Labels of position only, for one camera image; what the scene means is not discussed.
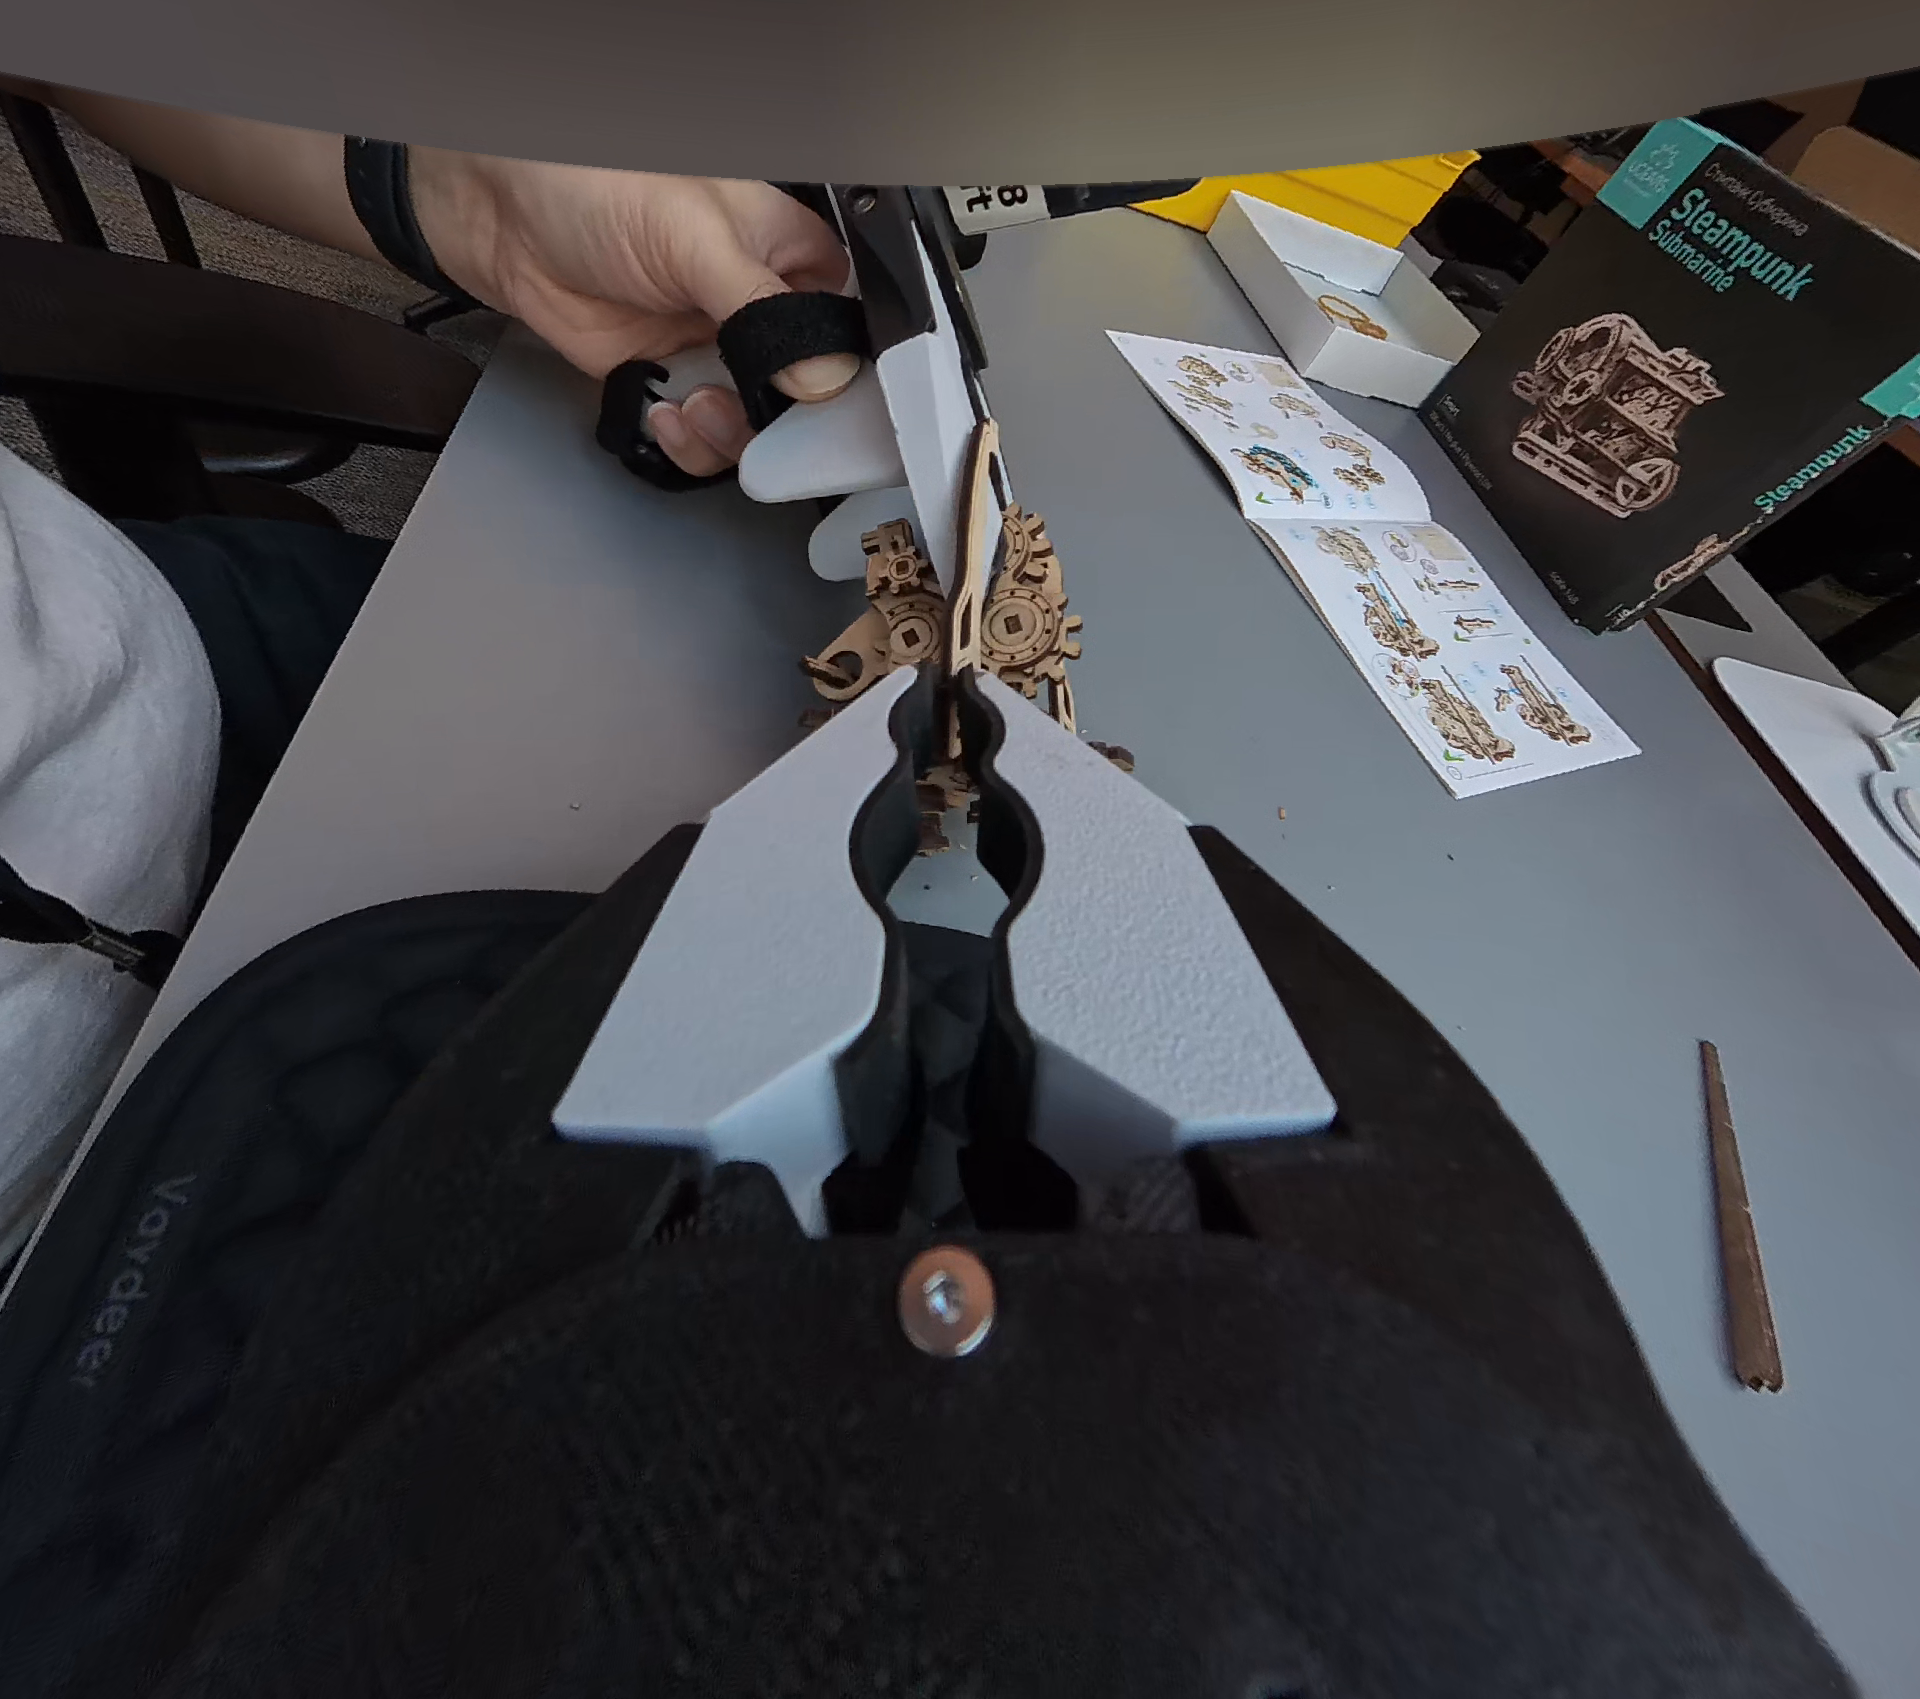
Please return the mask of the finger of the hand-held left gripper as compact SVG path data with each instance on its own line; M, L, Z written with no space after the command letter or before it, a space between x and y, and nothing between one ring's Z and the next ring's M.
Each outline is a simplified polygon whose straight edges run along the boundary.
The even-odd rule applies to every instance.
M964 482L980 420L979 370L949 290L923 236L908 238L901 264L925 312L906 318L906 336L877 344L877 378L892 420L901 462L925 528L925 550L949 598L964 554Z

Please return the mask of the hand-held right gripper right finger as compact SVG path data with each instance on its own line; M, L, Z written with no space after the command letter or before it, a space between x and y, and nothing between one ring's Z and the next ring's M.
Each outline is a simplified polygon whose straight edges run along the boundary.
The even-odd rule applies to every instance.
M1334 1098L1189 822L1028 700L954 682L1006 896L959 1155L979 1221L1070 1221L1138 1159L1325 1130Z

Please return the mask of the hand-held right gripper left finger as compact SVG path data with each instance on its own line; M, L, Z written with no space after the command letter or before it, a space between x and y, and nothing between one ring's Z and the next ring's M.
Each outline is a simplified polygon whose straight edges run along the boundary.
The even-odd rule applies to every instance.
M553 1112L560 1136L766 1165L805 1231L828 1231L831 1173L887 1159L914 1096L887 900L918 848L939 678L883 678L713 810Z

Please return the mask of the wooden gear model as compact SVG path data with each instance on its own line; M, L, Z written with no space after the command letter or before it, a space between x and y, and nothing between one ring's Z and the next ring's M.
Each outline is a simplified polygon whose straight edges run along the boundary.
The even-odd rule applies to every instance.
M902 518L887 520L861 542L868 606L823 654L800 664L831 708L857 702L895 672L939 666L943 678L973 678L969 690L941 688L930 754L908 756L912 780L901 780L891 766L875 790L853 802L851 838L834 850L832 866L871 904L883 874L943 848L939 826L960 806L979 826L984 866L1006 892L1020 894L1042 876L1042 792L1015 788L1013 732L996 756L986 754L991 732L980 694L989 678L1028 700L1047 692L1047 714L1068 736L1077 734L1066 666L1082 652L1082 622L1068 612L1063 566L1042 518L1013 498L991 416L973 432L954 518L953 596L939 584L914 528Z

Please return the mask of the black model kit box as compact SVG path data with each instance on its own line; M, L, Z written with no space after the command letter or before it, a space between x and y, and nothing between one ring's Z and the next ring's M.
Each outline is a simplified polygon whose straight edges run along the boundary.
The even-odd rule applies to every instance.
M1915 418L1916 342L1912 248L1669 120L1421 418L1602 634Z

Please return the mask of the person's left hand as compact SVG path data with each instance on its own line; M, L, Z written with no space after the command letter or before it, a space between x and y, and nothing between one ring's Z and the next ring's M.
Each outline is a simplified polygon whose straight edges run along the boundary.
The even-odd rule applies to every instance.
M410 162L415 216L441 270L595 376L707 346L751 302L848 282L828 224L761 180L439 148Z

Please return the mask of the white open cardboard box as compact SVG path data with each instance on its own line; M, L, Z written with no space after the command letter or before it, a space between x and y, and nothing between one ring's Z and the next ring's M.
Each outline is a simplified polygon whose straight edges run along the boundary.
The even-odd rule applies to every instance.
M1243 192L1225 202L1208 240L1292 368L1323 386L1419 408L1478 340L1476 326L1401 248ZM1321 294L1364 308L1391 338L1329 322Z

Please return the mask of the illustrated instruction booklet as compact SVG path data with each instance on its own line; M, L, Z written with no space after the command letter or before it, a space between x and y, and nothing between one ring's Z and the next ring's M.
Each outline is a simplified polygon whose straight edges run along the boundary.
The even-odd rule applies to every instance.
M1282 358L1110 340L1457 798L1640 752L1432 518L1409 466Z

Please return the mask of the yellow storage bin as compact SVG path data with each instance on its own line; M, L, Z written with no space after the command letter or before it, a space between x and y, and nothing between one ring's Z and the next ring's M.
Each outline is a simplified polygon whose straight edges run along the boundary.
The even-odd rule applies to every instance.
M1370 242L1401 246L1476 160L1478 152L1467 150L1286 174L1205 178L1189 192L1138 202L1136 208L1207 232L1229 196L1243 192Z

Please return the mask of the black wristband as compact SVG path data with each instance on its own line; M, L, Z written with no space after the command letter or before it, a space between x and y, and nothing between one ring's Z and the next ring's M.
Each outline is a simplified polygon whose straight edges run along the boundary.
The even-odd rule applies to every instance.
M444 300L460 316L484 304L441 268L421 226L412 190L412 150L402 142L360 134L342 138L349 204L376 254Z

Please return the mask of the black wrist rest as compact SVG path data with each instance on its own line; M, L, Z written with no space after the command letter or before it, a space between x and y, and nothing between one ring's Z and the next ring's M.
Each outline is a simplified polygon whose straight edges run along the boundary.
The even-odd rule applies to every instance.
M762 1163L569 1142L625 892L279 946L162 1044L4 1327L4 1695L1006 1695L751 1379L842 1261Z

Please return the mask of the person's dark trousers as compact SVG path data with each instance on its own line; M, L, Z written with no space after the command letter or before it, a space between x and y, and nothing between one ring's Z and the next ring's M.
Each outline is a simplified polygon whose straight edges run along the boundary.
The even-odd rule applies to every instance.
M202 894L228 866L388 556L384 542L290 520L190 516L118 528L181 596L220 704Z

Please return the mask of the brown wooden stick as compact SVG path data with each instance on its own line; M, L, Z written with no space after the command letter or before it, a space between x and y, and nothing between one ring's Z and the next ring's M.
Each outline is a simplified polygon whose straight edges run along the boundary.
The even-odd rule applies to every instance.
M1710 1040L1698 1044L1703 1110L1713 1167L1726 1351L1732 1375L1750 1391L1778 1393L1784 1365L1765 1277L1758 1229L1748 1201L1744 1161L1722 1060Z

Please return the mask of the operator in grey shirt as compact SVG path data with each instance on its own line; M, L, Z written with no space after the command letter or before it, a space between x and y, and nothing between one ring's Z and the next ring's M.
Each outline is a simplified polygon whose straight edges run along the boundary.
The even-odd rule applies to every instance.
M177 592L66 488L3 454L3 854L126 934L201 892L222 716ZM153 992L78 946L3 946L3 1245L34 1229Z

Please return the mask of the brown cardboard box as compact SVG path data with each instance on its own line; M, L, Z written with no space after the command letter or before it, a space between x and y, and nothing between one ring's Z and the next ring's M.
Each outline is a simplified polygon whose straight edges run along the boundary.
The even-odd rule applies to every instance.
M1796 186L1919 252L1920 166L1854 128L1827 128L1790 170Z

